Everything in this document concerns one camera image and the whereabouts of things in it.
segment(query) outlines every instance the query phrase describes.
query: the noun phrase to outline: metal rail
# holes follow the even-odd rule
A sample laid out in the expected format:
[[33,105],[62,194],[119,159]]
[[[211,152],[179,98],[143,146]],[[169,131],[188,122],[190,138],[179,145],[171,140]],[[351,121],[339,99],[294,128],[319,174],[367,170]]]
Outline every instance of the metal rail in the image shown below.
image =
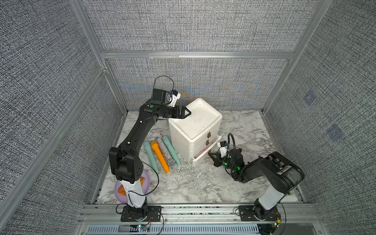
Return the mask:
[[101,57],[100,44],[99,44],[97,37],[94,33],[94,30],[93,30],[93,28],[90,24],[90,21],[89,21],[87,14],[86,14],[84,6],[82,5],[80,0],[70,0],[70,3],[72,5],[74,12],[77,15],[78,20],[80,21],[82,29],[86,34],[86,37],[87,37],[87,39],[88,39],[88,41],[91,45],[91,48],[93,49],[95,57],[98,60],[98,63],[100,64],[100,66],[102,66],[103,68],[105,68],[107,70],[106,79],[107,79],[108,85],[109,85],[109,87],[110,87],[110,89],[111,89],[111,91],[112,91],[121,111],[124,114],[126,114],[127,106],[125,104],[124,98],[123,98],[123,96],[120,92],[120,89],[119,89],[119,87],[116,83],[114,76],[112,75],[111,68],[108,66],[106,60]]
[[[220,204],[150,204],[162,206],[162,214],[167,223],[250,223],[242,222],[235,214],[239,205],[253,206],[252,203],[220,203]],[[120,214],[115,212],[117,205],[85,205],[78,224],[119,224]],[[315,204],[283,203],[277,208],[288,223],[324,223]]]
[[66,132],[69,130],[74,120],[81,112],[81,109],[94,92],[101,78],[103,78],[104,76],[104,71],[104,68],[100,68],[97,71],[94,79],[86,87],[73,107],[67,112],[64,119],[52,133],[51,137],[45,142],[35,159],[31,162],[29,167],[19,178],[12,190],[5,197],[3,203],[0,206],[0,232],[4,229],[11,216],[23,200],[24,196],[29,191],[29,189],[39,176],[40,172],[43,170],[44,166],[47,164],[51,155],[56,150],[61,140],[64,138]]
[[292,59],[292,52],[101,52],[101,58],[238,58],[238,59]]
[[331,4],[332,4],[332,0],[321,0],[319,5],[317,6],[304,34],[302,35],[300,39],[298,46],[295,49],[294,57],[291,59],[291,61],[289,61],[286,64],[285,69],[283,70],[281,76],[277,80],[276,84],[274,85],[273,89],[271,90],[268,98],[266,99],[264,103],[264,108],[263,108],[264,114],[268,112],[269,108],[271,107],[272,103],[277,97],[279,91],[281,90],[288,76],[294,69],[296,63],[299,60],[299,57],[302,55],[305,47],[307,46],[309,40],[311,39],[313,33],[315,32],[318,24],[321,22],[322,18],[324,17],[326,11],[328,10]]

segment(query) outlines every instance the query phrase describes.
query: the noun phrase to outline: open drawer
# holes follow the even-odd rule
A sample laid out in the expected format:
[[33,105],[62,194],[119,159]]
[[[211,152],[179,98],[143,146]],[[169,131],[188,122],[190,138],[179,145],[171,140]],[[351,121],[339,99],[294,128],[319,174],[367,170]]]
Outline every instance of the open drawer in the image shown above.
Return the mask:
[[207,148],[204,152],[202,152],[197,158],[194,158],[192,160],[192,166],[197,166],[198,164],[200,164],[206,157],[208,157],[208,152],[218,143],[218,141],[220,141],[220,139],[222,138],[221,135],[217,135],[217,137],[214,139],[213,143],[209,146],[209,148]]

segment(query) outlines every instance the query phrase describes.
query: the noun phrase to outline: purple plate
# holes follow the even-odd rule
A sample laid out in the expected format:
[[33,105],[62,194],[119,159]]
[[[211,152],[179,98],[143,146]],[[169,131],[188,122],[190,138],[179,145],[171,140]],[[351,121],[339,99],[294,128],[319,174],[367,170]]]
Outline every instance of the purple plate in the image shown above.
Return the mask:
[[[144,192],[144,194],[146,194],[147,191],[150,188],[150,176],[149,176],[149,173],[144,170],[142,172],[141,177],[145,178],[144,184],[142,185],[142,192]],[[121,183],[120,183],[119,180],[117,180],[116,184],[115,184],[115,189],[114,189],[115,197],[121,203],[127,203],[128,202],[128,197],[123,196],[123,195],[121,195],[121,194],[118,193],[118,190],[119,190],[120,186],[121,186]]]

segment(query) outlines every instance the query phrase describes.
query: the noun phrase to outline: aluminum frame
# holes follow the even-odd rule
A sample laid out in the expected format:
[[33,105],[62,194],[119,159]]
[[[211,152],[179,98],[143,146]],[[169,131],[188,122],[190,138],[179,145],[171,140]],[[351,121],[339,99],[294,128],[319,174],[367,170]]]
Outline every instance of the aluminum frame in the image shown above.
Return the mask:
[[[240,216],[235,215],[238,206],[253,203],[202,203],[202,204],[150,204],[162,206],[162,214],[165,224],[250,224],[270,223],[270,221],[242,222]],[[115,212],[117,205],[84,205],[78,221],[75,234],[86,233],[90,224],[131,224],[120,222],[120,214]],[[283,206],[277,206],[281,213],[282,223],[312,223],[319,234],[329,234],[325,222],[315,204],[302,202],[286,202]]]
[[51,134],[51,137],[44,143],[43,147],[31,162],[29,167],[25,170],[17,183],[13,186],[12,190],[4,198],[0,206],[0,233],[10,220],[11,216],[18,208],[19,204],[27,194],[44,166],[47,164],[53,152],[56,150],[61,140],[77,118],[81,109],[88,101],[89,97],[94,92],[100,80],[104,77],[104,68],[97,71],[94,79],[85,88],[82,95],[76,100],[75,104],[67,112],[64,119],[60,122],[59,126]]
[[116,102],[118,103],[121,111],[123,112],[123,114],[126,114],[128,109],[127,109],[127,105],[124,101],[124,98],[120,92],[120,89],[117,85],[117,82],[111,72],[111,68],[109,67],[109,65],[107,64],[106,60],[103,59],[101,57],[101,47],[100,47],[100,44],[97,40],[97,37],[94,33],[94,30],[90,24],[90,21],[89,21],[89,18],[86,14],[86,11],[85,11],[85,8],[84,6],[82,5],[82,2],[80,0],[70,0],[70,3],[71,3],[71,6],[74,10],[74,12],[76,13],[77,15],[77,18],[82,26],[82,29],[83,31],[85,32],[86,34],[86,37],[91,45],[91,48],[94,52],[94,55],[95,57],[97,58],[98,60],[98,63],[100,64],[100,66],[102,66],[103,68],[105,68],[107,70],[107,73],[106,73],[106,79],[107,79],[107,83],[112,91],[112,94],[114,95],[114,98],[116,100]]
[[281,76],[275,83],[274,87],[270,91],[270,94],[268,95],[263,108],[263,113],[267,113],[269,108],[271,107],[272,103],[274,102],[275,98],[277,97],[278,93],[280,92],[281,88],[285,84],[287,78],[289,77],[290,73],[294,69],[296,63],[299,60],[299,57],[302,55],[305,47],[307,46],[309,40],[311,39],[312,35],[314,34],[317,26],[321,22],[322,18],[324,17],[326,11],[328,10],[329,6],[332,4],[332,0],[321,0],[319,5],[317,6],[315,12],[312,15],[312,18],[302,35],[299,44],[297,45],[295,49],[295,55],[286,64],[285,69],[283,70]]
[[[263,112],[260,112],[260,116],[261,116],[262,121],[264,122],[264,125],[266,127],[266,130],[268,131],[269,136],[271,137],[271,139],[273,140],[273,143],[276,146],[277,152],[281,153],[282,155],[285,155],[284,151],[282,150],[281,144],[279,143],[277,136],[274,133],[274,131],[273,131],[271,125],[270,125],[268,118],[266,117],[266,115],[263,114]],[[302,193],[302,189],[301,189],[299,184],[296,186],[296,189],[299,193],[299,195],[297,195],[297,196],[300,196],[303,202],[307,202],[307,200],[304,197],[304,194]]]
[[[126,119],[126,114],[123,115],[121,117],[121,121],[120,121],[120,125],[118,127],[118,130],[116,131],[116,135],[115,135],[115,139],[114,141],[112,142],[112,147],[117,147],[117,143],[119,141],[119,138],[120,138],[120,135],[121,135],[121,130],[123,129],[123,126],[124,126],[124,122],[125,122],[125,119]],[[99,194],[99,189],[101,188],[101,186],[103,185],[103,182],[106,178],[106,175],[107,175],[107,169],[110,167],[110,159],[107,158],[106,160],[106,163],[105,165],[103,166],[103,170],[102,170],[102,174],[100,175],[100,178],[99,178],[99,181],[97,183],[97,186],[95,188],[95,191],[94,191],[94,194],[93,194],[93,197],[91,198],[90,200],[90,203],[91,204],[94,204],[95,201],[97,200],[97,197],[98,197],[98,194]]]
[[240,58],[240,59],[292,59],[293,52],[101,52],[101,58]]

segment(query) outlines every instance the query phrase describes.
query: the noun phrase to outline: white plastic drawer unit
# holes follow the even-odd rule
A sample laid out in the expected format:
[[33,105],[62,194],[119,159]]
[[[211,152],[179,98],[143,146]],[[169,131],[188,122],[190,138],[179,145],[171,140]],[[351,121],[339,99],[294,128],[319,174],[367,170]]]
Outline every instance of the white plastic drawer unit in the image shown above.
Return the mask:
[[188,104],[187,108],[192,112],[190,116],[185,119],[170,118],[168,123],[175,150],[196,166],[221,139],[218,130],[222,114],[201,98]]

